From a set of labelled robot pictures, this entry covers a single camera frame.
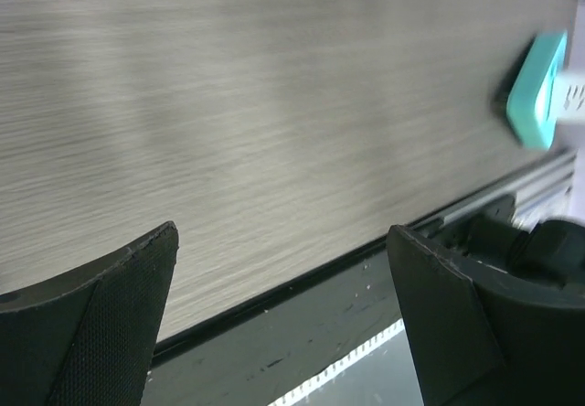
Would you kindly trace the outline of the teal triangular socket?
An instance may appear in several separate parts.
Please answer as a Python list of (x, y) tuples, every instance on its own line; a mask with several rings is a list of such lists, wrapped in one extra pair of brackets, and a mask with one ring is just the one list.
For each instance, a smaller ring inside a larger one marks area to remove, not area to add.
[(567, 45), (567, 31), (535, 34), (493, 95), (493, 111), (527, 149), (547, 151), (552, 146), (557, 121), (551, 112), (552, 87), (563, 69)]

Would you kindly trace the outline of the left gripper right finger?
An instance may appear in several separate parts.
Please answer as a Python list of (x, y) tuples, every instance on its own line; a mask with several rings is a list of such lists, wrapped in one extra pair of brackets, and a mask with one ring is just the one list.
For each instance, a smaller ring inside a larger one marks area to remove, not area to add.
[(408, 227), (388, 261), (427, 405), (581, 405), (584, 297), (499, 272)]

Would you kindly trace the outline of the white cube plug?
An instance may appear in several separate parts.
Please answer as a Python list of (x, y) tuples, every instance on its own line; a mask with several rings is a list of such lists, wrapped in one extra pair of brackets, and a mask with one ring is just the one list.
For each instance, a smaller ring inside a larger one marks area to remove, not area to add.
[(553, 80), (549, 115), (558, 123), (584, 124), (584, 72), (563, 69)]

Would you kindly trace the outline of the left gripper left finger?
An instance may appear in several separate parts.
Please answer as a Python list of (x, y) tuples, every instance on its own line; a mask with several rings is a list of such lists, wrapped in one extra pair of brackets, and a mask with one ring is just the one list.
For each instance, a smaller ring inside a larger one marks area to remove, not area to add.
[(4, 405), (138, 405), (178, 251), (172, 221), (1, 296)]

